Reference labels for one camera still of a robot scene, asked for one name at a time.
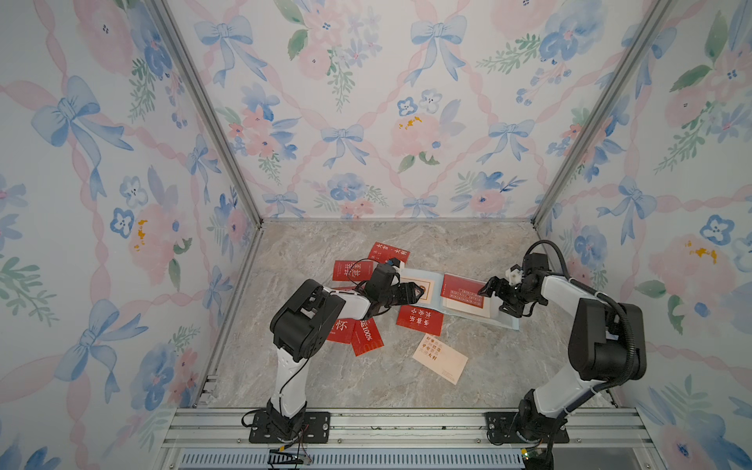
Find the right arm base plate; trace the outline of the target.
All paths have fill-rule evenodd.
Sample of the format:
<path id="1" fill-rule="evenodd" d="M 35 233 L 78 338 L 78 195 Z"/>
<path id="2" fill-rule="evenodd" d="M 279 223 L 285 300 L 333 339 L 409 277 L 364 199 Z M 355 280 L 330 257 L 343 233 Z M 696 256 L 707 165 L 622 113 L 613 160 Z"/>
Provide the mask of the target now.
<path id="1" fill-rule="evenodd" d="M 548 442 L 550 436 L 556 444 L 568 444 L 569 434 L 561 425 L 554 433 L 554 419 L 538 416 L 524 417 L 518 411 L 489 411 L 484 413 L 487 439 L 496 446 L 519 444 L 532 446 Z"/>

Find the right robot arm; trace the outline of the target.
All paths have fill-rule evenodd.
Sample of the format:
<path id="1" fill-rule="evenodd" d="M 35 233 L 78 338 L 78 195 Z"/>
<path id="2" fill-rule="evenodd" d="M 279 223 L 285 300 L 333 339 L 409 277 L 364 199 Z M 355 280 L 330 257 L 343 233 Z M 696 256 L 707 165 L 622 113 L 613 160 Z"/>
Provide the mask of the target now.
<path id="1" fill-rule="evenodd" d="M 479 294 L 501 302 L 499 311 L 515 318 L 530 316 L 538 306 L 555 305 L 573 315 L 567 362 L 546 385 L 532 389 L 517 411 L 488 412 L 487 438 L 505 444 L 566 442 L 567 417 L 597 394 L 642 379 L 647 359 L 644 318 L 636 305 L 622 304 L 577 280 L 562 250 L 552 248 L 560 270 L 550 267 L 537 241 L 503 277 L 494 276 Z"/>

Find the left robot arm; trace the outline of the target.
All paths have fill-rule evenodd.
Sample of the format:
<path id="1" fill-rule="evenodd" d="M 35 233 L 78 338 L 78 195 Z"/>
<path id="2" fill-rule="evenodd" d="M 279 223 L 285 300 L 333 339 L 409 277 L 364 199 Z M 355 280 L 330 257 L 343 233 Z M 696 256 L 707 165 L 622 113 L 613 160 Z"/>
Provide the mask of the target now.
<path id="1" fill-rule="evenodd" d="M 425 289 L 401 280 L 396 258 L 377 264 L 368 280 L 352 290 L 330 289 L 306 280 L 280 307 L 270 323 L 277 354 L 273 393 L 266 404 L 270 434 L 281 442 L 300 438 L 307 408 L 307 364 L 326 342 L 339 320 L 367 321 L 391 307 L 413 306 Z"/>

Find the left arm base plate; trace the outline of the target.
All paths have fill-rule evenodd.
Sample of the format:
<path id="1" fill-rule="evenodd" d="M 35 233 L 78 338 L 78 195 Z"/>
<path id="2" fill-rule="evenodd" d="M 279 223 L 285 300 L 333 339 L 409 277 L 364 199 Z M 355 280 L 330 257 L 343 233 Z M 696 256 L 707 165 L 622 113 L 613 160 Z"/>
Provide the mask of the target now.
<path id="1" fill-rule="evenodd" d="M 241 424 L 249 429 L 251 444 L 287 445 L 327 444 L 331 430 L 331 413 L 327 411 L 301 411 L 292 418 L 281 415 L 274 409 L 255 410 L 253 421 Z"/>

